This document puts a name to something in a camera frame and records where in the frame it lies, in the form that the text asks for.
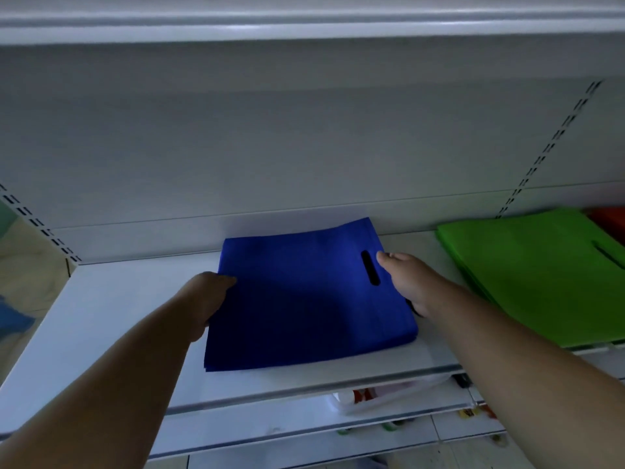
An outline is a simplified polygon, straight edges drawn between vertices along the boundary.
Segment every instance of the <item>tile floor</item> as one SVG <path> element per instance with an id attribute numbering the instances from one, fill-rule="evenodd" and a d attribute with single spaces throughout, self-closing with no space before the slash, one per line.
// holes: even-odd
<path id="1" fill-rule="evenodd" d="M 60 251 L 22 220 L 16 220 L 0 239 L 0 294 L 15 309 L 37 320 L 26 333 L 11 334 L 0 340 L 0 384 L 67 283 L 73 269 Z M 533 467 L 513 441 L 501 448 L 488 438 L 407 449 L 385 457 L 389 469 Z M 186 469 L 187 461 L 186 456 L 152 461 L 146 465 L 146 469 Z M 358 460 L 349 460 L 314 466 L 314 469 L 366 468 Z"/>

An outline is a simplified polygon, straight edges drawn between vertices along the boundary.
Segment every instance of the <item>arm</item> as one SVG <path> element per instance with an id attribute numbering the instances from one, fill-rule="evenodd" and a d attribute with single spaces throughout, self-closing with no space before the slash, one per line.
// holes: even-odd
<path id="1" fill-rule="evenodd" d="M 397 290 L 431 319 L 532 463 L 625 461 L 625 386 L 408 254 L 378 253 Z"/>
<path id="2" fill-rule="evenodd" d="M 0 467 L 142 468 L 187 349 L 235 281 L 194 276 L 4 441 Z"/>

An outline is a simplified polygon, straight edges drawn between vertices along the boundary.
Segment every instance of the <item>green bag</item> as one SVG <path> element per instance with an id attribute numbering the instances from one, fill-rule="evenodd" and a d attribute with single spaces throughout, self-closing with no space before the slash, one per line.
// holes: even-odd
<path id="1" fill-rule="evenodd" d="M 436 233 L 474 291 L 556 344 L 625 338 L 625 247 L 582 212 L 464 220 Z"/>

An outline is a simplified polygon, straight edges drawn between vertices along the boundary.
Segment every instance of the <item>person's left hand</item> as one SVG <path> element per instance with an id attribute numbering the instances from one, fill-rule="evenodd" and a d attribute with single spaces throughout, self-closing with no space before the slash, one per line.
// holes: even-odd
<path id="1" fill-rule="evenodd" d="M 235 284 L 235 277 L 205 271 L 187 281 L 174 295 L 173 299 L 191 313 L 194 323 L 191 336 L 193 341 L 202 336 L 206 322 L 224 302 L 226 291 Z"/>

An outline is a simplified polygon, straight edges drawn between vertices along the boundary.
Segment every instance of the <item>stack of blue bags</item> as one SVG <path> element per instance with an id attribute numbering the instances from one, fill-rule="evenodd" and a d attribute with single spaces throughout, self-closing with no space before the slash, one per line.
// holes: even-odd
<path id="1" fill-rule="evenodd" d="M 244 370 L 338 359 L 413 341 L 417 325 L 366 218 L 300 234 L 224 242 L 237 277 L 211 318 L 204 367 Z"/>

